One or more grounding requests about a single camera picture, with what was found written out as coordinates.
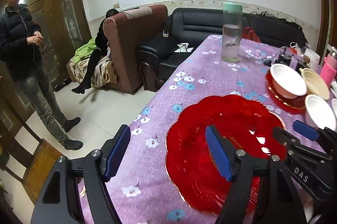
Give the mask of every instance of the red scalloped plate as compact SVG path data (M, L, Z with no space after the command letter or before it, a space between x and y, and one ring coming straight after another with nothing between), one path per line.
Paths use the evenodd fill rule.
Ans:
M205 130L211 124L236 148L252 156L268 158L276 154L281 159L286 149L272 137L272 130L276 126L285 129L285 125L261 103L237 95L207 97L181 112L166 137L167 174L190 207L218 215L230 183L210 156ZM265 143L257 137L265 138ZM258 188L259 178L253 178L247 213L255 210Z

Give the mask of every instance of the black jacket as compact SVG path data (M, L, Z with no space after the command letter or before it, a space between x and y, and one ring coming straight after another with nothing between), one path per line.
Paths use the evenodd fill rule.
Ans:
M24 79L30 70L41 61L39 47L27 44L27 37L41 32L32 22L27 5L18 5L18 10L6 7L0 17L0 60L5 61L14 81Z
M103 56L107 55L107 43L109 42L107 37L104 35L104 31L103 31L103 24L105 20L106 19L104 19L101 22L101 25L98 28L97 37L95 39L95 45L101 49Z

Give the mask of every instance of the black leather sofa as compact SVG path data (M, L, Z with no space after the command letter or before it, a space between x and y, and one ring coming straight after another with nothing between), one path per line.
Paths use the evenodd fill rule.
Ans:
M210 35L222 34L222 10L177 8L167 18L163 32L139 45L136 56L145 90L156 92L176 68ZM302 28L296 23L255 14L243 14L243 28L252 27L262 43L276 47L289 46L291 42L301 47L307 42ZM191 53L174 53L178 43L189 43Z

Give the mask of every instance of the table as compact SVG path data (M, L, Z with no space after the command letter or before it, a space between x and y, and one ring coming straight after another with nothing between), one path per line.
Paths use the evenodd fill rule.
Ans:
M318 144L292 130L293 115L278 108L268 95L261 57L273 56L278 48L242 39L240 59L236 64L221 60L220 35L210 35L184 61L157 92L146 108L131 123L131 141L116 177L107 183L111 200L123 224L180 223L213 224L216 217L188 207L165 169L166 134L177 121L179 113L212 95L238 94L249 100L259 100L279 115L287 130L312 148ZM87 223L92 216L87 197L81 198Z

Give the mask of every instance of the tiled floor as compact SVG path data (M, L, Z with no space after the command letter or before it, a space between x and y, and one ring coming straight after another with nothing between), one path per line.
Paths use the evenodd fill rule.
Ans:
M122 124L129 125L155 95L154 92L144 91L143 87L135 95L93 88L87 90L85 95L77 95L71 92L76 86L77 83L72 83L56 93L56 97L68 119L81 117L81 122L68 133L68 136L82 141L84 143L82 149L65 150L49 134L36 112L27 121L36 134L71 159L83 157L90 151L101 148L107 139L115 135ZM16 140L31 153L38 144L24 128L18 132ZM25 168L12 157L7 166L21 177L25 172ZM5 190L10 193L9 199L15 214L23 224L29 224L34 206L22 185L7 172L1 171L0 179L4 182Z

